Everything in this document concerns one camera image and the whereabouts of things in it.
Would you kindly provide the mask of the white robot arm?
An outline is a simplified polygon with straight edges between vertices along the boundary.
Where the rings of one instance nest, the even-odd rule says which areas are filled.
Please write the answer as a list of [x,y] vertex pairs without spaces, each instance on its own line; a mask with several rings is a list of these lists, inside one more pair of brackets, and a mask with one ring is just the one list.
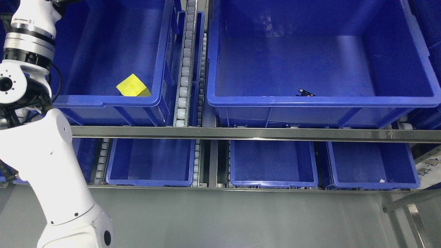
[[71,126],[53,108],[55,24],[72,0],[21,0],[1,61],[1,170],[32,187],[47,224],[38,248],[113,248],[112,220],[96,203],[72,145]]

